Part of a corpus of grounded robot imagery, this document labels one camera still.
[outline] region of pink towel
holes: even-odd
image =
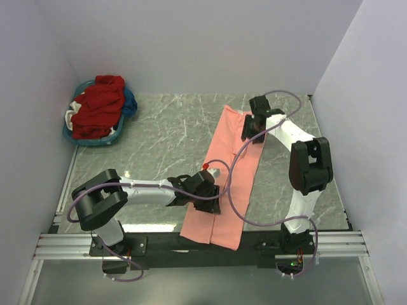
[[[250,112],[240,114],[229,106],[225,106],[217,124],[215,134],[210,143],[204,163],[212,159],[221,159],[231,165],[243,142],[240,138],[243,130],[244,117]],[[249,206],[254,176],[259,164],[263,144],[249,145],[240,155],[233,171],[231,196],[236,209],[245,215]],[[228,171],[223,165],[211,163],[210,167],[221,169],[216,184],[223,190]],[[213,243],[236,250],[240,244],[243,221],[231,209],[227,195],[219,199],[220,215],[213,215],[194,209],[190,204],[186,212],[181,236],[199,243]]]

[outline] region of laundry basket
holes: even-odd
[[[72,98],[72,101],[74,100],[75,97],[77,97],[79,94],[85,91],[85,88],[88,88],[89,86],[92,86],[95,84],[95,81],[87,81],[80,85],[76,91],[75,94]],[[107,137],[103,137],[100,139],[80,139],[76,140],[72,138],[72,131],[68,129],[68,126],[66,125],[66,122],[64,122],[64,127],[62,129],[62,133],[64,134],[64,137],[79,146],[106,146],[106,145],[111,145],[119,141],[120,133],[121,133],[121,128],[123,127],[123,121],[125,117],[124,114],[122,113],[120,116],[120,120],[116,129],[116,132],[112,135],[108,135]]]

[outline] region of marble table surface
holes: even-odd
[[[78,224],[66,220],[73,189],[108,168],[137,180],[159,180],[201,169],[210,140],[224,105],[249,111],[252,95],[178,94],[139,95],[139,111],[125,120],[120,141],[106,147],[79,147],[72,170],[64,216],[59,233],[80,233]],[[272,108],[286,113],[297,102],[283,95],[267,96]],[[303,108],[291,119],[300,128],[319,136],[317,122],[307,96]],[[289,209],[293,189],[288,179],[289,152],[274,137],[266,140],[254,181],[246,216],[256,222],[283,219]],[[179,232],[186,207],[160,205],[124,206],[116,218],[127,232]],[[336,187],[330,183],[315,204],[312,217],[319,229],[348,229],[346,214]],[[245,231],[264,230],[245,224]]]

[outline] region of purple cable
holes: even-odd
[[[286,91],[286,90],[273,90],[273,91],[270,91],[270,92],[265,93],[265,95],[269,95],[269,94],[272,94],[272,93],[286,93],[286,94],[288,94],[288,95],[293,96],[293,97],[298,101],[298,107],[295,108],[295,110],[293,110],[292,112],[290,112],[290,113],[286,116],[286,118],[282,119],[282,120],[281,120],[280,122],[278,122],[276,125],[270,127],[269,129],[263,130],[262,132],[260,132],[260,133],[258,133],[257,135],[255,135],[253,138],[250,138],[246,143],[244,143],[244,145],[240,148],[239,152],[236,154],[235,158],[233,159],[233,162],[232,162],[230,168],[229,168],[229,166],[228,166],[228,164],[227,164],[226,162],[224,162],[224,161],[222,161],[222,160],[220,160],[220,159],[214,159],[214,160],[210,160],[210,161],[208,162],[208,163],[220,162],[220,163],[222,163],[222,164],[227,168],[227,170],[228,170],[228,173],[229,173],[229,174],[228,174],[228,180],[227,180],[227,183],[226,183],[226,187],[224,188],[224,190],[223,190],[222,193],[219,193],[217,196],[202,197],[202,196],[197,196],[197,195],[194,195],[194,194],[190,194],[190,193],[188,193],[188,192],[186,192],[186,191],[183,191],[183,190],[181,190],[181,189],[176,189],[176,188],[171,187],[171,186],[160,186],[160,185],[158,185],[158,184],[130,184],[130,183],[121,183],[121,182],[108,182],[108,183],[99,184],[99,185],[97,185],[97,186],[93,186],[93,187],[91,187],[90,189],[86,190],[85,192],[81,193],[77,198],[75,198],[75,200],[73,201],[72,205],[69,207],[69,209],[68,209],[68,211],[67,211],[67,220],[68,220],[69,222],[73,222],[73,223],[79,222],[78,219],[72,219],[72,218],[71,218],[71,213],[72,213],[72,210],[74,209],[74,207],[75,207],[75,206],[79,203],[79,201],[82,200],[82,198],[85,197],[87,194],[89,194],[89,193],[91,193],[91,192],[93,192],[93,191],[96,191],[96,190],[98,190],[98,189],[102,189],[102,188],[104,188],[104,187],[109,187],[109,186],[157,187],[157,188],[162,187],[162,188],[170,189],[170,190],[172,190],[172,191],[175,191],[175,192],[178,192],[178,193],[187,195],[187,196],[189,196],[189,197],[191,197],[191,198],[199,199],[199,200],[213,200],[213,199],[219,198],[219,197],[221,197],[222,195],[224,195],[225,193],[227,193],[227,194],[228,194],[228,199],[229,199],[229,202],[230,202],[230,206],[231,206],[231,208],[233,209],[233,211],[236,213],[237,217],[239,217],[240,219],[242,219],[244,222],[246,222],[246,223],[248,223],[248,224],[251,224],[252,226],[271,227],[271,226],[276,226],[277,224],[282,224],[282,223],[284,223],[284,222],[287,222],[287,221],[290,221],[290,220],[294,220],[294,219],[307,219],[308,221],[311,222],[311,225],[314,227],[314,230],[315,230],[315,250],[314,250],[314,253],[313,253],[313,255],[312,255],[311,261],[303,268],[303,270],[302,270],[301,272],[299,272],[299,273],[297,273],[297,274],[294,274],[293,276],[299,276],[299,275],[303,274],[303,273],[309,268],[309,266],[313,263],[313,261],[315,260],[315,258],[316,258],[316,256],[317,256],[318,229],[317,229],[317,225],[315,224],[315,222],[314,222],[311,218],[308,218],[308,217],[305,216],[305,215],[301,215],[301,216],[289,217],[289,218],[282,219],[282,220],[279,220],[279,221],[276,221],[276,222],[271,222],[271,223],[269,223],[269,224],[258,224],[257,222],[253,222],[253,221],[251,221],[251,220],[246,219],[244,216],[242,216],[242,215],[238,212],[238,210],[236,209],[235,205],[233,204],[233,200],[232,200],[232,198],[231,198],[231,193],[230,193],[230,186],[231,186],[231,180],[232,180],[233,169],[235,168],[235,165],[236,165],[236,163],[237,163],[238,157],[243,153],[243,151],[246,149],[246,147],[247,147],[252,141],[256,140],[258,137],[261,137],[262,135],[268,133],[269,131],[271,131],[271,130],[273,130],[273,129],[276,129],[276,128],[277,128],[278,126],[280,126],[287,118],[289,118],[289,117],[291,117],[292,115],[296,114],[296,113],[301,109],[301,107],[302,107],[302,103],[301,103],[300,98],[299,98],[297,95],[295,95],[295,94],[293,94],[293,93],[291,93],[291,92],[289,92],[289,91]],[[128,282],[128,281],[137,281],[137,280],[140,280],[140,279],[142,278],[142,276],[143,276],[143,274],[144,274],[144,270],[142,269],[142,267],[141,267],[140,265],[138,265],[136,262],[131,261],[130,259],[126,259],[125,257],[123,257],[123,256],[121,256],[121,255],[119,255],[119,254],[117,254],[117,253],[115,253],[115,252],[113,252],[113,251],[112,251],[107,245],[105,245],[104,243],[103,243],[103,247],[104,247],[110,254],[112,254],[112,255],[114,255],[114,256],[116,256],[116,257],[119,257],[119,258],[123,259],[123,260],[126,261],[126,262],[129,262],[129,263],[133,264],[135,267],[137,267],[137,268],[140,269],[140,271],[141,271],[141,274],[140,274],[137,278],[133,278],[133,279],[129,279],[129,280],[115,279],[116,281],[125,281],[125,282]]]

